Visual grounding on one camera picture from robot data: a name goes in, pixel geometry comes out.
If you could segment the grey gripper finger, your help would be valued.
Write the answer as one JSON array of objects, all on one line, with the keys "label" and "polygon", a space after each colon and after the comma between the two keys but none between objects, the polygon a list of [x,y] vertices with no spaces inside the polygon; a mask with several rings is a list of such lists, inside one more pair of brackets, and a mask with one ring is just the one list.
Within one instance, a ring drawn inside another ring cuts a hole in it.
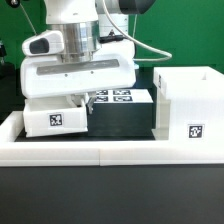
[{"label": "grey gripper finger", "polygon": [[86,93],[84,95],[84,101],[87,108],[87,113],[92,114],[93,113],[93,104],[96,100],[96,94],[95,93]]}]

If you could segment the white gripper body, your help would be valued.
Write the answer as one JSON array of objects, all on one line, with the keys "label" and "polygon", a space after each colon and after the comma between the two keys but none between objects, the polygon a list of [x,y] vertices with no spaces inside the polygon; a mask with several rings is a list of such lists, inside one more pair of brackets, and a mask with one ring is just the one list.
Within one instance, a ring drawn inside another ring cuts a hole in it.
[{"label": "white gripper body", "polygon": [[132,87],[136,82],[131,41],[104,43],[88,62],[63,63],[65,49],[60,31],[47,30],[25,40],[20,67],[23,95],[45,98]]}]

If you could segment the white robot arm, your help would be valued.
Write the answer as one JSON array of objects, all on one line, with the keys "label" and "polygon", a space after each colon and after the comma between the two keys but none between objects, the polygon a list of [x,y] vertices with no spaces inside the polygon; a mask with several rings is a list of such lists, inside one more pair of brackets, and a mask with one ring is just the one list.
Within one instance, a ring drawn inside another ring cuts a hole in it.
[{"label": "white robot arm", "polygon": [[155,0],[44,0],[48,29],[22,44],[21,88],[27,103],[67,100],[86,106],[99,90],[135,84],[134,43],[109,14],[147,12]]}]

